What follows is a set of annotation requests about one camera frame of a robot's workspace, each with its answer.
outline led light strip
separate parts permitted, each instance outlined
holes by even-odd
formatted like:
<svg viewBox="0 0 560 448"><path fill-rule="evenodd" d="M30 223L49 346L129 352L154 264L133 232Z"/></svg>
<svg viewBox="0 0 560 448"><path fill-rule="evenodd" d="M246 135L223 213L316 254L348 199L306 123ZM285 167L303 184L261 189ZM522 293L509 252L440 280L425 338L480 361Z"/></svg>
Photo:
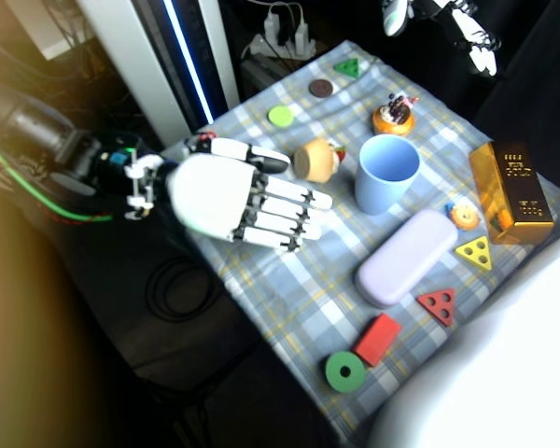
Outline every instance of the led light strip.
<svg viewBox="0 0 560 448"><path fill-rule="evenodd" d="M200 82L199 77L197 76L197 70L195 70L195 64L193 63L193 60L190 57L189 47L187 46L187 40L185 39L183 30L180 27L180 21L178 21L178 16L176 15L175 7L172 4L172 0L162 0L162 1L164 3L164 6L166 7L166 13L168 14L168 18L170 19L172 28L175 31L176 40L178 41L180 50L183 53L185 62L187 63L187 68L189 69L190 77L193 80L193 84L195 85L195 90L197 91L197 96L199 96L199 101L202 104L203 112L205 113L205 117L207 118L207 123L212 124L214 122L214 118L212 117L212 112L209 110L209 104L205 99L205 93L203 92L202 83Z"/></svg>

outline robotic arm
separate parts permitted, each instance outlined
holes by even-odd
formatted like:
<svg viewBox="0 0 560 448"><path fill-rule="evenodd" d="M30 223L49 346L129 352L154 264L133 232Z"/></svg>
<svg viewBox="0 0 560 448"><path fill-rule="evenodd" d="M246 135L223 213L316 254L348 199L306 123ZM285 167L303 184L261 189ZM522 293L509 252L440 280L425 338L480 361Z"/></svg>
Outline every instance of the robotic arm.
<svg viewBox="0 0 560 448"><path fill-rule="evenodd" d="M67 197L90 202L126 196L127 219L168 202L196 231L286 251L299 249L303 238L320 238L332 204L327 194L270 176L290 164L276 151L200 133L179 145L184 161L177 163L134 135L78 130L49 106L1 85L0 147L1 167L22 186L21 179L41 188L56 182Z"/></svg>
<svg viewBox="0 0 560 448"><path fill-rule="evenodd" d="M388 36L398 35L409 19L432 19L441 25L455 47L469 56L472 71L494 76L494 51L501 42L472 18L476 11L469 0L384 0L384 31Z"/></svg>

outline checkered cloth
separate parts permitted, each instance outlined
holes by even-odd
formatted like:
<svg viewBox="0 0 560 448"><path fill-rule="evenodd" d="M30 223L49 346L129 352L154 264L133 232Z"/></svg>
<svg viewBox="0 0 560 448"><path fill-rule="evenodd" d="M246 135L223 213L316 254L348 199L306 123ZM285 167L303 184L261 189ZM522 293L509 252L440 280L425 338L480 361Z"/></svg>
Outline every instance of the checkered cloth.
<svg viewBox="0 0 560 448"><path fill-rule="evenodd" d="M345 59L358 58L360 77L333 70ZM308 92L317 78L332 81L335 92L318 99ZM423 166L405 195L378 217L363 214L354 197L357 155L372 137L371 112L385 104L390 92L420 97L416 126L408 136L419 148ZM285 129L266 118L275 105L287 105L295 116ZM343 441L394 393L464 323L533 250L531 246L491 245L494 269L481 272L457 258L443 256L402 302L384 312L402 325L398 339L383 361L368 369L365 384L349 394L329 388L323 361L348 350L370 321L380 313L356 291L354 273L391 233L425 208L444 210L448 202L467 198L479 206L469 168L469 153L488 137L450 111L443 103L412 84L358 46L344 42L318 60L220 117L211 126L221 136L273 148L286 154L317 136L345 145L348 155L327 184L308 185L334 199L324 235L305 241L302 251L287 254L242 243L217 241L192 233L192 239L222 279L234 299L257 325L275 353L330 420ZM291 172L284 178L294 180ZM552 238L560 236L560 189L541 179L556 220ZM460 232L462 245L486 234ZM414 298L453 287L455 321L445 329Z"/></svg>

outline green cable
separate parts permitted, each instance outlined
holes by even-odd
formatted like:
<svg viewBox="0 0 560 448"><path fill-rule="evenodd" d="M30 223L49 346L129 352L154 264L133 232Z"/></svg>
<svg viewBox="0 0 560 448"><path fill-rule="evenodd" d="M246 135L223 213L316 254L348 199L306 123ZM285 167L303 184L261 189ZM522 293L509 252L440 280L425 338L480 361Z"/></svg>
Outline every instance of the green cable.
<svg viewBox="0 0 560 448"><path fill-rule="evenodd" d="M39 190L37 190L32 184L27 182L25 178L14 168L10 166L8 161L5 157L0 153L0 164L4 165L6 171L10 174L10 176L15 179L21 187L27 190L29 194L35 197L38 201L44 204L47 208L49 208L52 212L60 215L61 217L66 217L68 219L73 219L75 221L91 221L91 222L104 222L104 221L111 221L112 215L79 215L77 213L69 212L68 210L60 207L58 204L54 203L46 196L44 196Z"/></svg>

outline lavender case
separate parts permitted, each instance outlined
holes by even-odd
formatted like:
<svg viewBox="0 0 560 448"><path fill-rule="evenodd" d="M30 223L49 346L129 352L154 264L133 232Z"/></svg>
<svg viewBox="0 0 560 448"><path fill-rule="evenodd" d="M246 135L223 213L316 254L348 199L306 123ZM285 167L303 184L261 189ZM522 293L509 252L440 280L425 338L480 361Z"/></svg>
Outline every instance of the lavender case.
<svg viewBox="0 0 560 448"><path fill-rule="evenodd" d="M458 238L455 225L434 210L422 210L400 227L358 269L355 281L375 306L398 303Z"/></svg>

